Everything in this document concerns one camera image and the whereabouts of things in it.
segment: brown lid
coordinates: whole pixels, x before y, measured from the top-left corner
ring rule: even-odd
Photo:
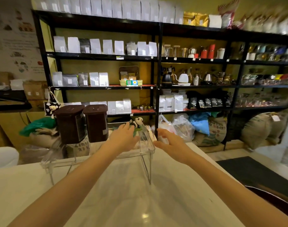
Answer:
[[[88,105],[84,108],[83,113],[85,115],[106,113],[108,107],[105,104]]]
[[[55,116],[74,116],[77,114],[81,114],[84,109],[84,105],[67,105],[64,107],[60,107],[55,111]]]

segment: person's left hand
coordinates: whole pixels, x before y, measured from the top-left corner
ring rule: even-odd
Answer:
[[[109,145],[112,149],[116,149],[118,154],[130,151],[140,140],[139,136],[133,137],[134,130],[135,127],[130,126],[129,122],[122,124],[117,130],[111,133],[105,144]]]

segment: forearm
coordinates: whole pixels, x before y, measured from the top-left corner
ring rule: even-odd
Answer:
[[[193,153],[188,161],[246,227],[288,226],[288,216]]]
[[[108,143],[38,198],[9,227],[63,226],[80,206],[101,174],[116,158]]]

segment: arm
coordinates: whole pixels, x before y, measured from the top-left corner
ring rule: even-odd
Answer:
[[[164,129],[158,134],[169,145],[159,141],[154,145],[196,171],[246,227],[288,227],[288,216],[193,152],[181,137]]]
[[[139,141],[133,131],[129,123],[121,125],[93,156],[27,207],[8,227],[65,225],[109,164]]]

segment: white chair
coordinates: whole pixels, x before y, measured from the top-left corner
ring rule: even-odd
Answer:
[[[19,152],[9,146],[0,147],[0,168],[12,167],[18,164]]]

